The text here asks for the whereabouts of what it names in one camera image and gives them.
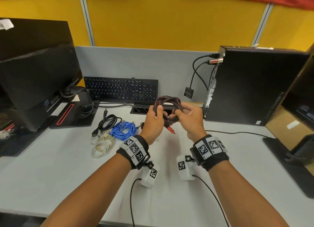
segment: hand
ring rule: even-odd
[[[155,139],[161,134],[164,128],[163,118],[164,108],[162,105],[157,107],[157,117],[153,111],[153,106],[149,107],[146,115],[145,123],[142,132],[139,134],[142,136],[148,145],[154,143]]]
[[[187,131],[187,137],[193,142],[196,142],[206,136],[207,133],[203,125],[202,108],[186,102],[181,102],[181,106],[183,112],[181,110],[175,110],[175,115],[179,117],[179,122],[183,129]]]

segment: wristband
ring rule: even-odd
[[[220,139],[210,134],[195,142],[190,151],[197,165],[206,171],[224,160],[229,160],[227,150]]]
[[[119,147],[117,154],[125,157],[130,162],[132,169],[140,170],[150,158],[148,144],[140,135],[129,137]]]

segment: black adapter dongle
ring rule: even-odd
[[[193,90],[192,88],[189,88],[189,87],[186,87],[186,88],[185,88],[184,95],[185,95],[187,98],[192,99],[193,93],[194,93],[194,90]]]

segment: blue coiled cable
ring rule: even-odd
[[[136,130],[137,129],[134,123],[125,121],[113,127],[109,134],[119,140],[126,141],[130,136],[134,136],[136,134]]]

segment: gray partition panel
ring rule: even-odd
[[[197,75],[192,84],[193,98],[185,97],[184,90],[190,86],[193,61],[211,52],[85,46],[75,49],[83,76],[158,79],[159,96],[176,96],[182,101],[205,101],[207,91]],[[208,58],[199,59],[195,68],[206,60]],[[204,64],[198,69],[206,84],[213,67]]]

